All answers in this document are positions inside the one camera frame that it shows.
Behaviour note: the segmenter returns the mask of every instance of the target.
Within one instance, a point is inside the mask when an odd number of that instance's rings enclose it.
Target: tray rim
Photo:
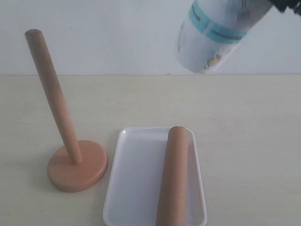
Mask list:
[[[170,130],[171,128],[172,127],[137,126],[137,127],[125,127],[124,129],[120,130],[119,135],[118,135],[118,140],[117,140],[117,144],[116,144],[116,149],[115,149],[114,157],[113,157],[113,162],[112,162],[112,168],[111,168],[111,173],[110,173],[108,188],[107,188],[107,192],[106,192],[106,196],[105,196],[105,201],[104,201],[104,205],[103,205],[103,221],[105,222],[105,224],[107,226],[113,226],[113,224],[109,221],[109,218],[107,217],[108,216],[108,211],[107,211],[107,206],[108,206],[108,191],[112,187],[111,176],[114,173],[115,168],[116,168],[116,166],[115,166],[115,164],[116,164],[115,157],[120,152],[120,147],[119,147],[120,146],[120,138],[124,134],[124,131],[127,131],[127,130],[145,130],[145,129]],[[205,226],[205,224],[207,223],[207,210],[206,210],[205,195],[204,195],[204,189],[203,189],[203,183],[202,183],[201,169],[200,169],[199,159],[198,159],[197,142],[196,142],[195,135],[194,135],[193,131],[190,130],[189,128],[186,128],[186,129],[190,133],[190,135],[192,137],[192,141],[193,141],[194,155],[195,155],[197,172],[198,172],[198,185],[199,185],[199,188],[200,188],[200,195],[201,195],[201,205],[202,205],[203,214],[204,214],[204,218],[203,218],[201,224],[199,224],[198,226]]]

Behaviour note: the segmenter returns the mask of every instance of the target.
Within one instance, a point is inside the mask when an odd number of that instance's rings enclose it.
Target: white wall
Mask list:
[[[41,29],[58,74],[189,74],[174,58],[192,0],[2,0],[0,74],[35,74],[24,32]],[[275,9],[216,73],[301,73],[301,18]]]

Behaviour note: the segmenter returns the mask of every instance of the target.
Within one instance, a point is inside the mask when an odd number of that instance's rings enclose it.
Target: round wooden base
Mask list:
[[[107,154],[98,143],[78,141],[83,161],[72,165],[65,147],[60,148],[48,163],[52,184],[64,192],[79,192],[94,185],[107,168]]]

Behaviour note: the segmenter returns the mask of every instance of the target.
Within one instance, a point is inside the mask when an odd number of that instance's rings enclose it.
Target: black object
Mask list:
[[[270,0],[280,12],[284,12],[287,7],[292,9],[295,14],[301,16],[301,0]]]

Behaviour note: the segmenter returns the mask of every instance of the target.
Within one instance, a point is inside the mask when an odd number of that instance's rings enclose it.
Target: wooden paper towel holder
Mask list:
[[[25,37],[65,145],[50,159],[47,168],[48,177],[55,187],[64,192],[85,190],[104,174],[108,162],[107,154],[96,142],[77,141],[43,33],[32,29],[25,33]]]

